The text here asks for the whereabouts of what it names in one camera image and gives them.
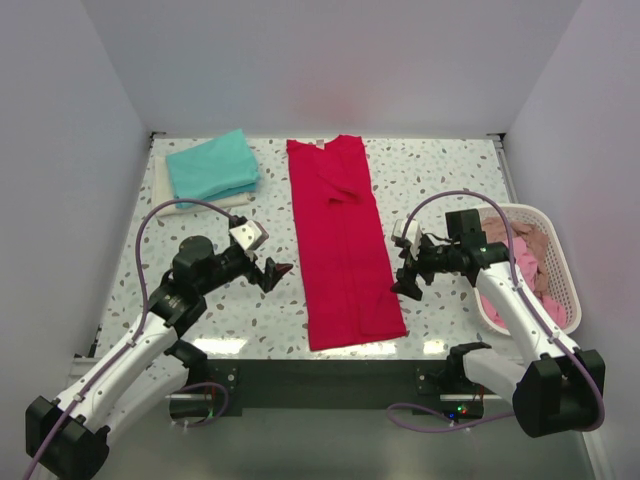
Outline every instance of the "teal folded cloth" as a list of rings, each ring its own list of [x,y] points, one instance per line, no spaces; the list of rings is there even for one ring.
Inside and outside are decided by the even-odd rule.
[[[258,161],[242,130],[234,130],[201,145],[167,155],[175,198],[213,201],[253,192],[260,180]],[[188,208],[190,204],[178,204]]]

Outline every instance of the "robotic arm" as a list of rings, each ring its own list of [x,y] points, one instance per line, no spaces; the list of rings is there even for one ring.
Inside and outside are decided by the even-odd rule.
[[[92,478],[115,439],[166,395],[198,376],[207,356],[181,340],[206,311],[204,295],[244,276],[263,292],[270,292],[292,268],[271,258],[264,270],[256,265],[255,250],[268,239],[254,221],[229,221],[231,245],[215,254],[211,241],[196,236],[184,240],[160,286],[149,297],[149,313],[141,334],[142,315],[114,347],[80,380],[53,401],[34,400],[26,412],[27,453],[34,456],[63,412],[76,402],[72,414],[40,459],[65,480]],[[124,354],[119,352],[126,348]],[[106,368],[92,388],[83,386]]]
[[[514,283],[507,247],[487,243],[477,210],[447,213],[446,222],[452,239],[447,245],[434,245],[415,220],[406,235],[403,221],[396,222],[392,239],[402,249],[404,265],[397,271],[392,290],[420,300],[418,276],[430,285],[436,273],[462,274],[496,307],[526,368],[499,356],[486,343],[465,344],[451,349],[439,381],[477,383],[492,390],[513,405],[520,426],[531,437],[593,425],[598,418],[598,402],[584,375],[558,345],[563,344],[575,355],[601,395],[605,365],[598,352],[581,351],[555,325],[517,266]]]

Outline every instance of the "red cloth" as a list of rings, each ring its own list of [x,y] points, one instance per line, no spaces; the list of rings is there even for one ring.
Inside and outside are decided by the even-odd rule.
[[[311,350],[406,335],[362,139],[287,153]]]

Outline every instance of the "terrazzo table surface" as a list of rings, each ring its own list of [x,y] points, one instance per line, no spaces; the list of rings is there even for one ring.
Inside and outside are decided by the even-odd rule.
[[[207,139],[156,139],[150,153],[167,155]],[[316,139],[298,139],[316,142]],[[378,203],[392,267],[401,266],[390,240],[396,219],[406,217],[426,197],[463,188],[508,202],[507,188],[493,142],[490,140],[363,139],[373,191]],[[450,346],[485,341],[500,354],[517,358],[514,342],[490,333],[481,324],[472,288],[460,276],[437,275],[431,287],[421,286],[420,302],[401,298],[406,337],[347,348],[311,352],[307,309],[300,276],[298,247],[291,209],[291,188],[285,138],[251,138],[249,144],[263,179],[251,204],[231,211],[255,219],[270,239],[258,251],[261,266],[271,256],[293,263],[276,289],[263,295],[256,286],[236,280],[207,295],[207,312],[183,337],[216,358],[242,359],[427,359],[444,358]],[[133,245],[142,218],[151,209],[153,162],[140,186],[133,220],[106,311],[102,317],[96,357],[103,356],[126,332],[141,310]],[[446,234],[444,213],[478,204],[472,197],[448,197],[425,207],[418,220],[426,232]],[[217,245],[228,245],[226,222],[215,212],[189,213],[154,219],[142,243],[142,261],[149,291],[169,268],[180,242],[204,235]]]

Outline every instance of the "laundry basket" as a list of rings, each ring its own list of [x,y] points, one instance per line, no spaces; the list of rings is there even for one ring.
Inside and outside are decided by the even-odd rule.
[[[509,221],[533,224],[549,237],[549,246],[547,248],[547,256],[545,257],[545,263],[549,272],[549,294],[567,311],[567,325],[563,329],[564,333],[569,334],[573,332],[578,328],[578,325],[580,325],[582,309],[580,308],[576,288],[571,279],[569,266],[564,258],[558,235],[556,235],[551,220],[540,210],[527,205],[504,203],[500,204],[500,207],[506,213]],[[498,213],[491,205],[483,204],[475,208],[480,212],[480,220],[484,220],[487,217],[498,216]],[[480,302],[480,293],[477,289],[474,289],[474,291],[483,326],[491,331],[510,335],[509,330],[496,325],[487,317]]]

